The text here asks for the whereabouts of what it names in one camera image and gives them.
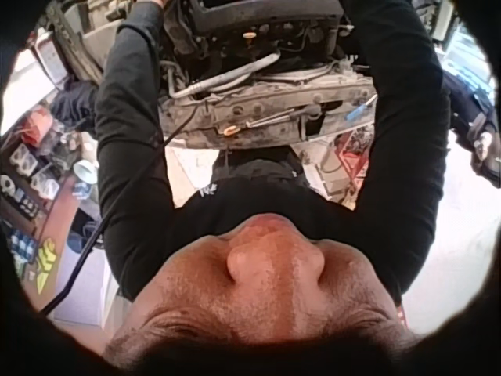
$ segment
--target black long-sleeve shirt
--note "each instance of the black long-sleeve shirt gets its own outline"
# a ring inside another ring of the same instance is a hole
[[[408,2],[346,0],[343,5],[379,96],[369,171],[356,209],[294,184],[239,178],[220,181],[175,208],[166,161],[159,157],[105,232],[107,257],[127,298],[134,299],[183,246],[226,233],[252,215],[276,213],[307,238],[358,248],[400,302],[434,239],[449,101],[434,47]],[[157,109],[163,22],[160,6],[136,4],[108,57],[96,104],[103,214],[163,140]]]

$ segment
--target screwdriver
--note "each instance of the screwdriver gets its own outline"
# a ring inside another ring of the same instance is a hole
[[[362,116],[363,112],[368,107],[372,106],[372,104],[374,103],[374,101],[376,99],[377,99],[377,94],[374,94],[367,102],[365,102],[364,104],[358,106],[352,112],[350,112],[348,115],[346,115],[345,120],[347,120],[347,121],[354,121],[354,120],[360,118]]]

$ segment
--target engine bay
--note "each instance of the engine bay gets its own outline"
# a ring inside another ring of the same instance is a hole
[[[99,83],[132,3],[49,6],[48,22],[78,78]],[[189,120],[176,146],[288,145],[373,121],[375,106],[347,120],[376,92],[338,0],[171,0],[160,36],[160,75],[164,134]]]

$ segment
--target black cable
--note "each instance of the black cable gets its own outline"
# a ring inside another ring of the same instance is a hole
[[[184,123],[182,123],[180,126],[176,128],[175,131],[164,141],[164,143],[161,145],[161,147],[158,148],[157,152],[153,155],[150,161],[144,165],[144,168],[139,170],[137,174],[135,174],[132,179],[129,180],[129,182],[125,185],[124,189],[118,194],[118,197],[113,201],[111,204],[110,210],[104,215],[103,219],[101,219],[101,222],[97,226],[97,228],[94,230],[90,238],[87,240],[87,243],[85,244],[84,248],[82,249],[81,256],[78,259],[77,265],[75,266],[73,272],[71,272],[70,278],[68,278],[68,281],[66,285],[64,286],[63,290],[56,295],[56,297],[51,300],[40,312],[44,316],[48,316],[69,294],[71,289],[74,286],[75,281],[77,280],[78,274],[81,272],[81,268],[85,264],[85,260],[87,257],[91,254],[92,252],[92,247],[94,247],[94,244],[96,243],[97,239],[99,238],[99,235],[104,231],[106,226],[108,225],[108,222],[110,221],[111,215],[114,213],[115,209],[117,208],[118,204],[120,203],[120,200],[122,197],[124,197],[135,185],[138,183],[142,178],[144,178],[144,175],[148,172],[148,170],[151,168],[153,163],[157,161],[157,158],[165,153],[164,149],[165,147],[174,139],[187,125],[188,123],[193,119],[195,116],[196,110],[198,110],[198,107],[200,107],[200,104],[198,104],[194,109],[191,115],[185,120]]]

